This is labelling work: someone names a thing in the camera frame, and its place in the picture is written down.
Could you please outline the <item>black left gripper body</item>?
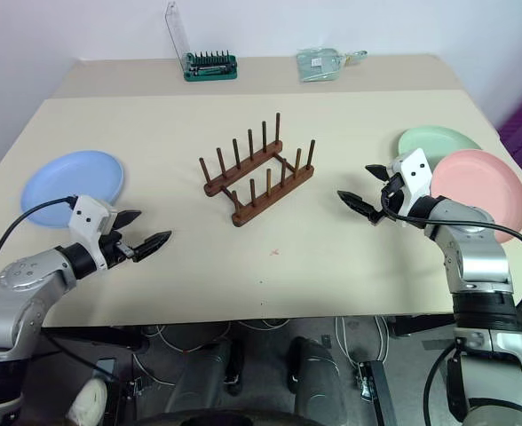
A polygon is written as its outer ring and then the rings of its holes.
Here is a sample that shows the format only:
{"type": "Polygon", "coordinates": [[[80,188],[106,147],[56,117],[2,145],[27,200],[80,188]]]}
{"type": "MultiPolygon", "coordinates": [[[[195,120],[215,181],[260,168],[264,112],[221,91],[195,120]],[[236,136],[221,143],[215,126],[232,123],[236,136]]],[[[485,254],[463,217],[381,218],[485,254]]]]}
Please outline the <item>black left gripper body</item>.
{"type": "Polygon", "coordinates": [[[99,237],[99,249],[104,257],[107,268],[112,268],[127,258],[127,256],[120,249],[121,244],[122,235],[118,232],[118,230],[113,229],[112,223],[110,229],[102,233],[102,235],[99,237]]]}

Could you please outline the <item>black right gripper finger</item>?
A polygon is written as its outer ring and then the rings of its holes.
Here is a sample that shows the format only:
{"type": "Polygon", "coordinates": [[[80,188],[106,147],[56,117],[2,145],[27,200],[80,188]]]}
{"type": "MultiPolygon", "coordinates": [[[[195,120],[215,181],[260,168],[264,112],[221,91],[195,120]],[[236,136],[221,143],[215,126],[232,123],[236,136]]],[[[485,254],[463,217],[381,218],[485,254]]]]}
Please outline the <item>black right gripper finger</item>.
{"type": "Polygon", "coordinates": [[[381,164],[369,164],[365,166],[365,169],[371,173],[375,178],[382,182],[389,182],[391,177],[387,171],[387,168],[381,164]]]}
{"type": "Polygon", "coordinates": [[[338,190],[337,195],[340,200],[351,210],[364,216],[368,221],[374,221],[376,216],[376,209],[355,193],[338,190]]]}

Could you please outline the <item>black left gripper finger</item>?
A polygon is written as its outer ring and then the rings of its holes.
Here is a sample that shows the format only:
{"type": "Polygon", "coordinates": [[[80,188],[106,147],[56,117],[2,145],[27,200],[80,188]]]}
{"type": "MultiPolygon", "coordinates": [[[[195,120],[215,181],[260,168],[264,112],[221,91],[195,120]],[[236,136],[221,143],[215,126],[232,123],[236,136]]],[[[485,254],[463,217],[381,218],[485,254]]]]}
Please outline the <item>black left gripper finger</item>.
{"type": "Polygon", "coordinates": [[[137,263],[148,256],[151,256],[169,240],[171,235],[172,231],[164,231],[155,233],[146,238],[141,244],[133,249],[132,261],[137,263]]]}
{"type": "Polygon", "coordinates": [[[140,215],[141,211],[136,209],[127,209],[118,212],[115,216],[115,221],[113,222],[113,229],[119,230],[124,228],[125,226],[131,224],[140,215]]]}

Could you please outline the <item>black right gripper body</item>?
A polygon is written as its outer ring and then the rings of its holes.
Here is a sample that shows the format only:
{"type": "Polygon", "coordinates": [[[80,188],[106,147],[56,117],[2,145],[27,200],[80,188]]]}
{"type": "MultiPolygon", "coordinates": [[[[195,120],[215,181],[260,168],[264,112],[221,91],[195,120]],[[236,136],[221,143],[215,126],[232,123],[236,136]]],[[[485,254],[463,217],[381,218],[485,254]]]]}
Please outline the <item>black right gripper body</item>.
{"type": "Polygon", "coordinates": [[[369,219],[372,224],[378,224],[385,217],[393,221],[396,220],[404,201],[402,192],[404,185],[404,180],[400,174],[395,174],[389,178],[380,194],[382,209],[374,211],[369,219]]]}

